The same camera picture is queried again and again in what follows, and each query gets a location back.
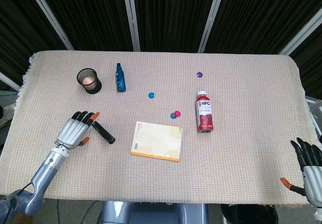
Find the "black marker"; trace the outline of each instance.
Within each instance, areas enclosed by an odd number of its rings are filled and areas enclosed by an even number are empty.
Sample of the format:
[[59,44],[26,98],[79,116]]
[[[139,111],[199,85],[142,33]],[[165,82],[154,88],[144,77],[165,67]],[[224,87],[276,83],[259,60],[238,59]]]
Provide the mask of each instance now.
[[109,144],[112,144],[115,142],[115,138],[105,130],[98,122],[94,122],[92,124],[93,128],[99,132],[99,134],[107,141]]

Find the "blue glass bottle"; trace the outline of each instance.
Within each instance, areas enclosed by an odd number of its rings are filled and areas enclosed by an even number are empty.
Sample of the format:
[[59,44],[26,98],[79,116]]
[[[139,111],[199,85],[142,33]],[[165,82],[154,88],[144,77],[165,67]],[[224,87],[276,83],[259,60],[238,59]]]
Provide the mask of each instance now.
[[115,79],[116,79],[116,89],[117,89],[117,91],[118,92],[125,92],[126,91],[125,77],[124,77],[124,72],[123,72],[122,67],[121,67],[121,63],[117,63]]

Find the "cable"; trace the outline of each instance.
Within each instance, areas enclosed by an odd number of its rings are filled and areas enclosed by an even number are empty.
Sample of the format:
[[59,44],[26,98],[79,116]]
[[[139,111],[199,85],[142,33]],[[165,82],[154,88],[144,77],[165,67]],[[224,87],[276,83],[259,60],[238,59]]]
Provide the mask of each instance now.
[[86,213],[85,213],[84,217],[82,218],[82,220],[81,220],[80,224],[83,224],[83,221],[85,220],[85,218],[86,218],[87,214],[90,212],[90,210],[92,209],[92,207],[93,207],[97,202],[99,202],[99,201],[98,201],[98,200],[94,201],[94,202],[91,204],[91,206],[87,209],[87,211],[86,211]]
[[[23,191],[24,191],[24,189],[26,189],[29,185],[31,185],[31,182],[30,182],[28,185],[26,185],[24,188],[22,188],[22,189],[18,192],[17,196],[19,196],[19,195],[21,194],[21,192],[23,192]],[[14,205],[14,204],[12,203],[12,200],[10,200],[10,208],[9,208],[9,210],[8,210],[8,212],[7,212],[7,215],[6,215],[5,219],[4,219],[4,221],[2,222],[2,224],[5,224],[5,223],[7,222],[8,218],[9,218],[9,216],[10,216],[10,214],[11,214],[11,210],[12,210],[13,205]]]
[[58,224],[60,224],[60,217],[59,217],[59,199],[57,200],[57,217],[58,217]]
[[11,122],[12,122],[12,119],[11,119],[11,120],[9,120],[9,121],[5,124],[5,126],[1,127],[0,129],[3,129],[3,128],[5,128],[5,127],[10,127],[10,126],[11,126]]
[[16,96],[16,95],[18,95],[18,93],[17,94],[11,94],[11,95],[0,95],[0,97]]
[[7,213],[7,215],[6,215],[5,219],[4,219],[4,222],[2,222],[2,224],[5,224],[7,222],[7,219],[9,217],[9,215],[10,215],[11,210],[12,210],[12,206],[13,205],[11,204],[11,201],[10,201],[10,208],[9,208],[8,213]]
[[100,213],[99,217],[97,218],[96,224],[100,224],[101,217],[102,217],[102,212]]

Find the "white metal frame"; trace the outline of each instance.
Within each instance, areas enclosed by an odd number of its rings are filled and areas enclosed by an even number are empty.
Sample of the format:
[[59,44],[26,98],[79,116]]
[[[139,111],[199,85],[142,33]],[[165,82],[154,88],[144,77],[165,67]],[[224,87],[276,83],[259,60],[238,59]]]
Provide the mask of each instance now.
[[6,77],[4,74],[2,74],[0,72],[0,80],[3,81],[4,83],[6,83],[8,86],[12,87],[13,89],[15,89],[17,92],[19,91],[19,89],[21,88],[21,86],[17,85],[16,83],[14,83],[12,80],[10,80],[8,77]]
[[229,222],[227,221],[227,219],[222,215],[222,223],[223,224],[229,224]]
[[64,30],[62,29],[60,23],[57,21],[54,13],[50,9],[49,5],[47,4],[46,0],[36,0],[37,4],[41,8],[42,12],[45,14],[46,18],[50,22],[51,26],[54,28],[56,33],[58,34],[59,38],[63,42],[69,50],[74,50],[71,42],[69,41],[67,35],[65,34]]
[[215,22],[215,18],[216,18],[218,9],[219,9],[220,2],[221,2],[221,0],[212,0],[208,19],[207,19],[205,29],[203,31],[202,38],[200,41],[198,53],[203,53],[205,51],[205,47],[206,47],[213,23]]
[[304,27],[288,42],[279,54],[290,55],[320,24],[322,8],[304,25]]
[[133,51],[141,51],[134,0],[125,0],[125,6],[132,38]]
[[312,122],[316,128],[316,131],[318,132],[318,137],[320,137],[322,135],[322,129],[319,128],[315,118],[313,117],[312,115],[312,111],[314,111],[316,108],[319,108],[319,110],[321,111],[322,113],[322,107],[320,106],[321,105],[321,100],[316,100],[316,101],[313,101],[311,99],[308,99],[307,97],[305,97],[306,99],[306,102],[308,103],[311,103],[311,105],[309,105],[309,109],[310,109],[310,115],[311,115],[311,118],[312,118]]

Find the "robotic hand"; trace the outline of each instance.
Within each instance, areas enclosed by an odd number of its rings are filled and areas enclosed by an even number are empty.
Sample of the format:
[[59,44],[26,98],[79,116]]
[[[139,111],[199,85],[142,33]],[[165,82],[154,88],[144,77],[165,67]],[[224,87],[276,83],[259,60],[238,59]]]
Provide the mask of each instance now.
[[33,185],[34,193],[24,190],[27,185],[22,190],[16,190],[0,201],[0,223],[6,223],[15,212],[23,215],[33,215],[37,212],[45,191],[68,157],[68,151],[85,145],[90,140],[89,137],[84,138],[84,136],[100,113],[87,113],[87,111],[76,112],[58,134],[56,146],[51,150],[28,184]]
[[316,145],[310,145],[299,137],[296,140],[299,145],[294,141],[291,141],[291,144],[302,171],[304,188],[290,184],[285,178],[281,178],[281,181],[289,190],[306,196],[308,202],[316,207],[314,218],[320,222],[322,221],[322,151]]

